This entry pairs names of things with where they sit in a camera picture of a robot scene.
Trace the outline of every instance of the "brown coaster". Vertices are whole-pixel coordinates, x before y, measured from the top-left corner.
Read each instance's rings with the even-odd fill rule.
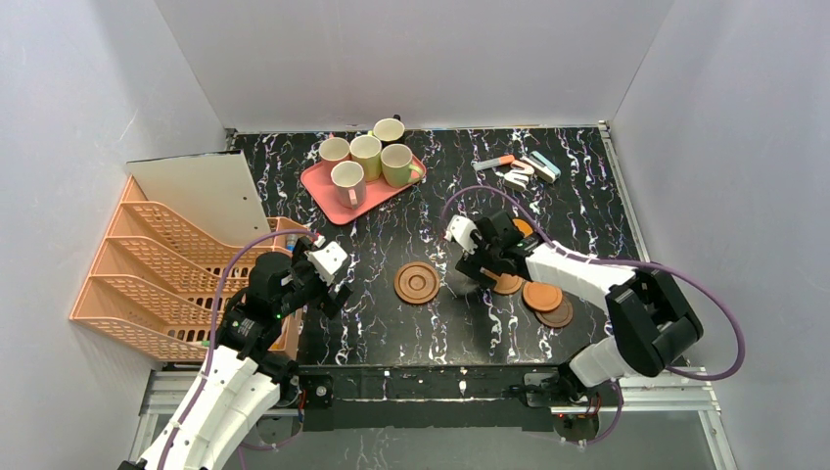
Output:
[[[496,276],[490,271],[485,271],[484,274],[496,280],[493,292],[502,296],[509,296],[519,292],[522,289],[522,278],[511,274],[502,274]]]
[[[539,320],[539,323],[545,326],[565,328],[574,319],[574,307],[568,299],[562,299],[562,303],[553,311],[547,313],[535,311],[534,314],[536,315],[536,319]]]
[[[438,272],[425,262],[415,261],[400,267],[394,276],[394,291],[408,304],[425,304],[438,294]]]
[[[531,310],[547,313],[562,302],[562,289],[541,282],[528,282],[522,291],[522,299]]]
[[[524,234],[526,237],[529,237],[533,234],[533,227],[531,227],[529,223],[525,222],[524,220],[521,220],[520,218],[514,218],[513,225],[516,225],[516,228],[518,228],[519,231],[521,231],[522,234]]]

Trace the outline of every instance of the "mug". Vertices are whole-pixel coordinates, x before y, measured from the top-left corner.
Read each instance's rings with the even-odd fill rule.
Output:
[[[372,128],[371,133],[381,140],[384,148],[387,148],[391,144],[403,143],[404,130],[406,130],[406,127],[400,121],[400,116],[394,115],[394,117],[379,120]]]
[[[340,204],[357,209],[366,201],[366,178],[363,166],[355,162],[340,162],[332,169],[332,182],[337,187]]]
[[[381,153],[384,177],[391,187],[400,188],[424,177],[424,170],[412,162],[412,151],[403,144],[391,144]],[[418,177],[412,177],[412,171]]]
[[[363,166],[366,174],[366,182],[374,181],[381,177],[381,141],[373,135],[361,135],[355,137],[349,146],[351,159]]]
[[[331,171],[340,162],[348,160],[348,141],[341,137],[329,137],[320,144],[318,153],[323,165]]]

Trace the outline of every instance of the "pink tray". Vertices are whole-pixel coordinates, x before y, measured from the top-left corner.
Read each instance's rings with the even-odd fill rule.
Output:
[[[427,168],[420,160],[413,156],[412,162],[424,170],[424,176],[427,175]],[[384,176],[381,175],[375,181],[366,183],[366,201],[357,209],[348,209],[343,207],[340,201],[338,201],[337,190],[335,189],[335,185],[332,184],[331,172],[326,171],[323,164],[316,164],[304,171],[300,175],[300,182],[311,193],[311,197],[314,198],[314,201],[320,206],[323,213],[335,225],[344,225],[355,220],[377,207],[383,201],[415,184],[408,184],[401,188],[392,188],[387,184]]]

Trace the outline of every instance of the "table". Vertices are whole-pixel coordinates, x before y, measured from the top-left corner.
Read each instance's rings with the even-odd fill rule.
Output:
[[[420,184],[344,226],[333,225],[300,184],[317,161],[328,132],[239,134],[268,216],[287,216],[325,235],[351,255],[347,278],[354,294],[342,315],[305,317],[298,360],[306,364],[488,364],[561,362],[610,331],[602,310],[566,295],[575,319],[561,330],[538,323],[521,299],[495,295],[454,270],[458,247],[442,240],[445,201],[474,184],[504,190],[498,170],[473,171],[471,162],[538,151],[563,171],[549,184],[535,178],[515,193],[548,234],[564,246],[600,257],[637,258],[618,182],[596,127],[407,131],[406,143],[427,167]],[[351,139],[357,133],[335,135]],[[478,191],[453,204],[470,218],[509,208]],[[402,302],[392,282],[410,261],[436,267],[442,286],[434,301]]]

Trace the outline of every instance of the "dish rack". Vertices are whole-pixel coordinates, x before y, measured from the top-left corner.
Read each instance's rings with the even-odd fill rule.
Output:
[[[305,228],[286,217],[268,222],[271,230]],[[202,361],[221,271],[241,248],[148,201],[130,177],[69,319],[159,361]],[[219,298],[218,321],[225,299],[248,285],[256,257],[268,252],[290,256],[286,237],[262,242],[240,258]],[[301,309],[284,319],[271,350],[296,358],[301,321]]]

